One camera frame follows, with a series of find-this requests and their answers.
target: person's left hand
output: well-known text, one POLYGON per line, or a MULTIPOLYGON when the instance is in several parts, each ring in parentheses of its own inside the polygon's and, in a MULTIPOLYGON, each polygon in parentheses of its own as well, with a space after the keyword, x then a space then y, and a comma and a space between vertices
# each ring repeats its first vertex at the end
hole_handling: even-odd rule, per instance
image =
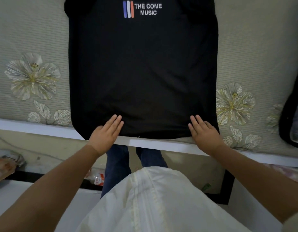
POLYGON ((90 136, 87 145, 92 146, 99 154, 106 153, 117 139, 124 122, 122 116, 113 115, 104 126, 98 126, 90 136))

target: t-shirt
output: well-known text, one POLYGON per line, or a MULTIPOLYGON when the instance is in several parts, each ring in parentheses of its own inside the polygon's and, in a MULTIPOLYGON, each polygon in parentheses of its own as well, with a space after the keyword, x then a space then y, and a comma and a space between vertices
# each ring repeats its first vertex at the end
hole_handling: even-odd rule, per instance
MULTIPOLYGON (((105 194, 78 232, 214 231, 248 232, 179 171, 146 167, 128 175, 105 194)), ((298 214, 284 232, 298 232, 298 214)))
POLYGON ((190 115, 217 130, 214 0, 66 0, 71 118, 88 139, 113 115, 122 136, 190 136, 190 115))

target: leg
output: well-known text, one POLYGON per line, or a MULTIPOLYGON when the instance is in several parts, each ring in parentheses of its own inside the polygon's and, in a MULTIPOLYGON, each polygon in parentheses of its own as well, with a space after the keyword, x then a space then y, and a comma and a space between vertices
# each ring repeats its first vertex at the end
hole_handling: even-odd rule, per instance
POLYGON ((159 166, 168 168, 160 150, 137 147, 136 153, 143 167, 159 166))
POLYGON ((105 181, 101 198, 116 184, 131 174, 129 168, 129 152, 127 146, 113 144, 107 151, 105 181))

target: person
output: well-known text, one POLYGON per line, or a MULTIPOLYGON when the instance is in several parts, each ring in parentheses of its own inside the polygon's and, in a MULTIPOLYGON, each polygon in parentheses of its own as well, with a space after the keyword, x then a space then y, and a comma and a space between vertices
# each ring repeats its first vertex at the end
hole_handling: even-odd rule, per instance
MULTIPOLYGON (((249 231, 167 168, 160 151, 138 149, 144 168, 131 173, 128 151, 113 145, 123 126, 114 115, 88 143, 31 185, 0 216, 0 232, 54 231, 88 170, 108 154, 103 195, 78 231, 249 231)), ((196 145, 231 172, 280 222, 298 231, 298 183, 227 147, 217 130, 200 116, 188 124, 196 145)))

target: white shirt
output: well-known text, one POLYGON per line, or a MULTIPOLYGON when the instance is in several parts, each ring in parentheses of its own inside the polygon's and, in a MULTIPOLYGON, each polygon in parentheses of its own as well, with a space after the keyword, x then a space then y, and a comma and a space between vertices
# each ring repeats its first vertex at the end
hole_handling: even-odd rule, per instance
MULTIPOLYGON (((294 228, 283 231, 297 232, 294 228)), ((194 187, 181 172, 147 167, 130 174, 105 194, 77 231, 250 230, 194 187)))

